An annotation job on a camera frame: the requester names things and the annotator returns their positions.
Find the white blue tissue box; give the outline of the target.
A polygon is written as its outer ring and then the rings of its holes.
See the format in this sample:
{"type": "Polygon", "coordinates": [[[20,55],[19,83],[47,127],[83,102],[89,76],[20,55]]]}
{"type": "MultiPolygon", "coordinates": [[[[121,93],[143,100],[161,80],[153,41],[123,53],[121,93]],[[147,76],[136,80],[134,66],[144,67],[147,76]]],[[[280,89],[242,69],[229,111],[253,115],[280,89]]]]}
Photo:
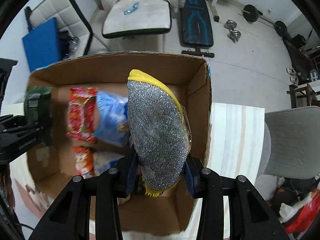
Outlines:
{"type": "Polygon", "coordinates": [[[123,154],[113,152],[95,152],[93,153],[94,161],[94,174],[95,176],[101,175],[103,172],[110,168],[114,168],[120,158],[124,157],[123,154]]]}

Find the green snack packet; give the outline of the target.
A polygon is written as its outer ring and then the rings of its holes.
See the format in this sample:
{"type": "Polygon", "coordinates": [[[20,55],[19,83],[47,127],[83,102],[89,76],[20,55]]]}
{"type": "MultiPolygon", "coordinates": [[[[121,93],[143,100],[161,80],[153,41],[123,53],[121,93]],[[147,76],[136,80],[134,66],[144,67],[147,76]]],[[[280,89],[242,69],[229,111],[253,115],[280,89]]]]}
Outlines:
{"type": "Polygon", "coordinates": [[[25,95],[24,115],[30,124],[50,124],[51,90],[48,86],[30,87],[25,95]]]}

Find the silver yellow scouring sponge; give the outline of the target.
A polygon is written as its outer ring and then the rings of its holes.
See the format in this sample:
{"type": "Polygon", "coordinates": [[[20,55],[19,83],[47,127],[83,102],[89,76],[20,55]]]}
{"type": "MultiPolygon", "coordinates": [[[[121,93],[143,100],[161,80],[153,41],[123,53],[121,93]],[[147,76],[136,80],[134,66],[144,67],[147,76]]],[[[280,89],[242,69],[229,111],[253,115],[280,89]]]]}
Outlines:
{"type": "Polygon", "coordinates": [[[192,135],[185,108],[161,81],[137,69],[127,88],[131,137],[146,195],[158,197],[181,179],[192,135]]]}

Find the small red snack packet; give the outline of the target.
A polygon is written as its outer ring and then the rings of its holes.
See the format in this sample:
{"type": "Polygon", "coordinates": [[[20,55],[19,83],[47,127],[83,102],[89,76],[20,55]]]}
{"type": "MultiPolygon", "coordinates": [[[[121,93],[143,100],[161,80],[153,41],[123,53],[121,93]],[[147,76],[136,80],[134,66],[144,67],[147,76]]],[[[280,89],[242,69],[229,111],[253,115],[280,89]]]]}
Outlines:
{"type": "Polygon", "coordinates": [[[91,148],[84,146],[73,146],[75,156],[75,169],[78,175],[84,178],[92,178],[94,173],[94,159],[91,148]]]}

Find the blue tissue pack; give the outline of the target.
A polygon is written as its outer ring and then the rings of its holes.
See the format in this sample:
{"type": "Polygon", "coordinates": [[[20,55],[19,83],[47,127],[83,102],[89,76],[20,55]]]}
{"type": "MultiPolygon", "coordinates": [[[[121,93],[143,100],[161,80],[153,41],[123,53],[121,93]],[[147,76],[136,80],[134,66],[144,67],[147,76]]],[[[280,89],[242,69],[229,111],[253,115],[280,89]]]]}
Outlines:
{"type": "Polygon", "coordinates": [[[124,147],[129,142],[128,98],[98,90],[98,127],[93,135],[108,144],[124,147]]]}

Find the large red snack packet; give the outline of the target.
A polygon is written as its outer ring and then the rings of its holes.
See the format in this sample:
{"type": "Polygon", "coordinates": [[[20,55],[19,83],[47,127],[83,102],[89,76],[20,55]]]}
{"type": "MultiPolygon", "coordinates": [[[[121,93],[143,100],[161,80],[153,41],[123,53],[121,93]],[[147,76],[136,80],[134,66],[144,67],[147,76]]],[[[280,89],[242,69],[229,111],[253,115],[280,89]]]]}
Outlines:
{"type": "Polygon", "coordinates": [[[95,143],[93,121],[98,89],[73,87],[69,91],[67,136],[73,140],[95,143]]]}

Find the cat plush toy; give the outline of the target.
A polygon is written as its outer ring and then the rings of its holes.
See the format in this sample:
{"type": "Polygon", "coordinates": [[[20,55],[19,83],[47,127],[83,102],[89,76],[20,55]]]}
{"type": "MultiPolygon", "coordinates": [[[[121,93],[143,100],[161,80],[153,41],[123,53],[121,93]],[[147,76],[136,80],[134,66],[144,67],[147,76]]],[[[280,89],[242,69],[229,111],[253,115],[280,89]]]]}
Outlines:
{"type": "Polygon", "coordinates": [[[42,218],[50,207],[48,197],[42,191],[33,189],[28,184],[24,187],[15,179],[16,186],[26,208],[38,219],[42,218]]]}

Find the open cardboard box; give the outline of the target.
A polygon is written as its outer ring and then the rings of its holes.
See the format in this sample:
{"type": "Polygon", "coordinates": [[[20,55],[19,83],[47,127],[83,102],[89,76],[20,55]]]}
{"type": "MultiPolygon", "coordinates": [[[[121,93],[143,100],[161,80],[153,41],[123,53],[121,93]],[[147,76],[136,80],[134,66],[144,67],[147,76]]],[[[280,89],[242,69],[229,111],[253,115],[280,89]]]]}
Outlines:
{"type": "Polygon", "coordinates": [[[95,143],[73,140],[67,135],[68,104],[73,87],[93,87],[128,95],[129,73],[141,70],[164,83],[185,107],[191,127],[191,154],[200,160],[209,154],[210,106],[212,92],[208,63],[200,57],[160,53],[117,52],[83,56],[61,61],[32,72],[28,87],[51,90],[53,127],[50,147],[36,146],[27,153],[28,167],[35,185],[54,199],[42,216],[31,239],[88,239],[89,230],[99,225],[100,238],[113,239],[126,231],[170,236],[182,233],[189,225],[195,202],[184,181],[160,197],[133,196],[120,205],[97,204],[97,182],[73,181],[76,175],[73,146],[98,152],[128,155],[129,124],[109,125],[110,135],[95,143]]]}

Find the white goose plush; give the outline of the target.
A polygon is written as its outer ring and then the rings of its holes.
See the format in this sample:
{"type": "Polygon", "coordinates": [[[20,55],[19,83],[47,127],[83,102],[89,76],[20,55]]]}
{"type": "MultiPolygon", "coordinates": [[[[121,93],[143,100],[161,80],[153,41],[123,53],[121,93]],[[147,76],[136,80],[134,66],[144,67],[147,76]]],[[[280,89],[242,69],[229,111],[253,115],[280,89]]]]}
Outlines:
{"type": "Polygon", "coordinates": [[[299,200],[292,206],[282,203],[279,210],[280,217],[278,218],[280,223],[285,223],[293,218],[301,208],[312,201],[314,195],[314,193],[309,192],[303,200],[299,200]]]}

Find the beige quilted chair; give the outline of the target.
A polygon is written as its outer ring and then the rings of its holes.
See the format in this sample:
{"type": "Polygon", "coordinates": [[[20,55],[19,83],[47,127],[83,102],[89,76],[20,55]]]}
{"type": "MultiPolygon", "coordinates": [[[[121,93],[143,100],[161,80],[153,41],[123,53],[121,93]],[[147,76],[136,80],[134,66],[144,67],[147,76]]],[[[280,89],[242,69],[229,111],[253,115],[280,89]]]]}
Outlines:
{"type": "Polygon", "coordinates": [[[51,18],[57,21],[57,28],[61,34],[67,34],[77,40],[74,49],[70,49],[64,59],[73,59],[88,54],[92,40],[95,38],[107,52],[110,48],[95,34],[91,25],[81,12],[75,0],[43,0],[37,7],[24,9],[28,30],[31,31],[51,18]]]}

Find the dark wooden chair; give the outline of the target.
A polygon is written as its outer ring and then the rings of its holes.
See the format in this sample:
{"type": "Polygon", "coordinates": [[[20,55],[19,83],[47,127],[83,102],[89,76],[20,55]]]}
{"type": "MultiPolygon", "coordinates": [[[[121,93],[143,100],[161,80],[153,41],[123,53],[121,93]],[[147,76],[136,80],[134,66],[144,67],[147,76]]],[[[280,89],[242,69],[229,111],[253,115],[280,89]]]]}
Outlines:
{"type": "Polygon", "coordinates": [[[289,90],[286,93],[290,97],[291,108],[304,106],[319,107],[319,86],[316,83],[319,83],[319,80],[300,86],[289,85],[289,90]]]}

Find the chrome dumbbell pair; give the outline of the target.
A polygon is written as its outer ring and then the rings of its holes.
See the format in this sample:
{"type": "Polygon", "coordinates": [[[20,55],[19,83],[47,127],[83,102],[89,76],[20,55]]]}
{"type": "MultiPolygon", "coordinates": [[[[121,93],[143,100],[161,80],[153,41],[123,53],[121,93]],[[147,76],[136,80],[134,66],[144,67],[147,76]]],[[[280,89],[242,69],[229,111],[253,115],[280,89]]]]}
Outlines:
{"type": "Polygon", "coordinates": [[[224,28],[229,30],[229,34],[227,37],[232,40],[234,43],[238,42],[241,37],[241,32],[238,31],[237,28],[237,23],[233,20],[227,20],[227,22],[223,25],[224,28]]]}

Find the black blue weight bench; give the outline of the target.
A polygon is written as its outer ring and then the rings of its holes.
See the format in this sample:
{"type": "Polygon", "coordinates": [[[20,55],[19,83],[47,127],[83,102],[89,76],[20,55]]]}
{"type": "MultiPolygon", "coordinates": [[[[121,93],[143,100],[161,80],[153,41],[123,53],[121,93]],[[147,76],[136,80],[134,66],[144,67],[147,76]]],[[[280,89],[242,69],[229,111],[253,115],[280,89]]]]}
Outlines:
{"type": "Polygon", "coordinates": [[[206,0],[185,0],[180,9],[182,42],[195,50],[183,50],[182,54],[213,58],[214,53],[201,48],[213,46],[213,32],[206,0]]]}

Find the white padded chair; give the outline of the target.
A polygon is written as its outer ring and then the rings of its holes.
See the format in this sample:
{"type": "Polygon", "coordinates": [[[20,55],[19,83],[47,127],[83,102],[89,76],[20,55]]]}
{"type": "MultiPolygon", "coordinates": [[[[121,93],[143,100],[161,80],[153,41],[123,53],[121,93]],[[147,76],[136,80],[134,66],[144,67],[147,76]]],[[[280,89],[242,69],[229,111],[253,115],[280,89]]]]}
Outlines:
{"type": "Polygon", "coordinates": [[[102,27],[107,39],[132,35],[157,35],[171,29],[171,11],[167,0],[120,0],[108,12],[102,27]],[[139,8],[124,15],[136,2],[139,8]]]}

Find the floor barbell with plates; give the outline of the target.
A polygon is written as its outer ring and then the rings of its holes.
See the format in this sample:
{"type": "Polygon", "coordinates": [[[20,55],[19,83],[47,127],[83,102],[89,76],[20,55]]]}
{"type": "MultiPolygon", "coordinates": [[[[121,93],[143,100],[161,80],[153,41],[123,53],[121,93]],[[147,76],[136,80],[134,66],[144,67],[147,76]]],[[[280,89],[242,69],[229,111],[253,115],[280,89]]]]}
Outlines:
{"type": "Polygon", "coordinates": [[[267,19],[260,10],[258,10],[255,6],[251,4],[245,5],[241,11],[244,19],[248,23],[254,23],[254,22],[257,22],[257,20],[263,20],[271,24],[271,27],[275,29],[276,33],[280,37],[286,36],[288,34],[287,26],[284,22],[282,21],[273,22],[267,19]]]}

